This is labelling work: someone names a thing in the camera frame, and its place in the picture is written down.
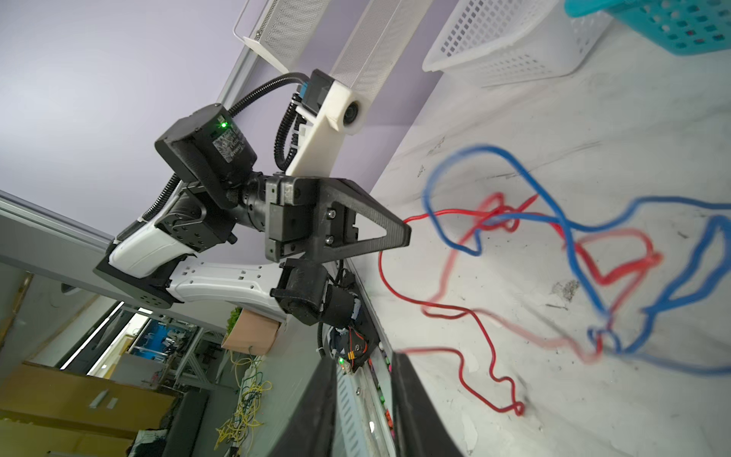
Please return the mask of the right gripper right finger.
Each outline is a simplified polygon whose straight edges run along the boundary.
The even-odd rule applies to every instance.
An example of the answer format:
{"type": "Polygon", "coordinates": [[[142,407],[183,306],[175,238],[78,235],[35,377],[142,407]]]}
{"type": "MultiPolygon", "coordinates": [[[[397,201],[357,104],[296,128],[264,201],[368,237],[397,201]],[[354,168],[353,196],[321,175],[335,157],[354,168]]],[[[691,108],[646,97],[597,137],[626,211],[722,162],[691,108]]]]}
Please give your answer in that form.
{"type": "Polygon", "coordinates": [[[397,455],[461,457],[407,354],[395,352],[391,365],[397,455]]]}

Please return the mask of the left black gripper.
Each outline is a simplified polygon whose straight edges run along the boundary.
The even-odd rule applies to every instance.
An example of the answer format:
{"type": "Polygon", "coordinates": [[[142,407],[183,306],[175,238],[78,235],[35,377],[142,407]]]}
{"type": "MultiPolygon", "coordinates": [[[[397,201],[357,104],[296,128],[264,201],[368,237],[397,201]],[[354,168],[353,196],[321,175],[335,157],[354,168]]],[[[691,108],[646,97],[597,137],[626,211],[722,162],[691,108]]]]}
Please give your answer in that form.
{"type": "Polygon", "coordinates": [[[411,226],[348,179],[265,179],[265,255],[327,263],[409,245],[411,226]]]}

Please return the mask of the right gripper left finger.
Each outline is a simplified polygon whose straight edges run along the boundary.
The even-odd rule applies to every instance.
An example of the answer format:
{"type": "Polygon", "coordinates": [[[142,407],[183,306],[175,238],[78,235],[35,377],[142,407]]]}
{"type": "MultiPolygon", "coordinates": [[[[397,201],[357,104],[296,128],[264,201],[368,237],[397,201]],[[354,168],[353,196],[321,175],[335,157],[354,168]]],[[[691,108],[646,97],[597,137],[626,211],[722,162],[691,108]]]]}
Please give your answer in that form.
{"type": "Polygon", "coordinates": [[[324,358],[270,456],[331,456],[337,413],[337,363],[324,358]]]}

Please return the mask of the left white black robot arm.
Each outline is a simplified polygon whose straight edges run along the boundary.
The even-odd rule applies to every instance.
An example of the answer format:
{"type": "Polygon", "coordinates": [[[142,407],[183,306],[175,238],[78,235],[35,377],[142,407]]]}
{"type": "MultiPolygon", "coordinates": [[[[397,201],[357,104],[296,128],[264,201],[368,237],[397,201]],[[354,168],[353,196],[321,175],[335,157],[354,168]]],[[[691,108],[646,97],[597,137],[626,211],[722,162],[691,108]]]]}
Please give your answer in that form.
{"type": "Polygon", "coordinates": [[[148,308],[221,300],[276,321],[344,328],[355,296],[327,264],[409,244],[409,225],[331,170],[367,103],[315,70],[288,72],[232,107],[211,104],[155,143],[172,177],[110,243],[95,273],[148,308]],[[235,116],[295,85],[275,138],[278,173],[255,171],[235,116]]]}

